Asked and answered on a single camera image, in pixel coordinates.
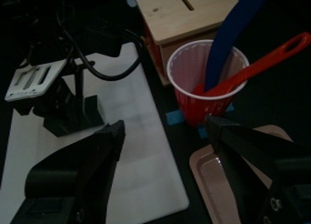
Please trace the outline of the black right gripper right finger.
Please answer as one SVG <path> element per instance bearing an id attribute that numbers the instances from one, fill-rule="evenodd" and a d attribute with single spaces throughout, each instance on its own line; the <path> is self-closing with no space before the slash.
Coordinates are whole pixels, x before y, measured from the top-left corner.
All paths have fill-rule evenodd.
<path id="1" fill-rule="evenodd" d="M 206 129 L 242 224 L 311 224 L 311 149 L 222 117 Z"/>

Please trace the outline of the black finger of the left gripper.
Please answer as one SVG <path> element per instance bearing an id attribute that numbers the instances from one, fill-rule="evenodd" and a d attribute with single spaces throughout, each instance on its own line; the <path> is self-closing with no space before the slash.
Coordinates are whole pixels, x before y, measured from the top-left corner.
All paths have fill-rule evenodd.
<path id="1" fill-rule="evenodd" d="M 60 78 L 44 98 L 44 127 L 56 137 L 70 135 L 82 128 L 83 105 L 84 98 L 74 94 Z"/>
<path id="2" fill-rule="evenodd" d="M 84 120 L 90 127 L 96 127 L 104 124 L 102 106 L 96 96 L 84 99 Z"/>

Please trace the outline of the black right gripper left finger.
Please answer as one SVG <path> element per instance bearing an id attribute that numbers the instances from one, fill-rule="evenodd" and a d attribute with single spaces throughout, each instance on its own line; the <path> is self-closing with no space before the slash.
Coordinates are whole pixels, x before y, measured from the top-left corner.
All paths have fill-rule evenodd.
<path id="1" fill-rule="evenodd" d="M 27 175 L 26 199 L 10 224 L 106 224 L 124 140 L 119 120 L 44 158 Z"/>

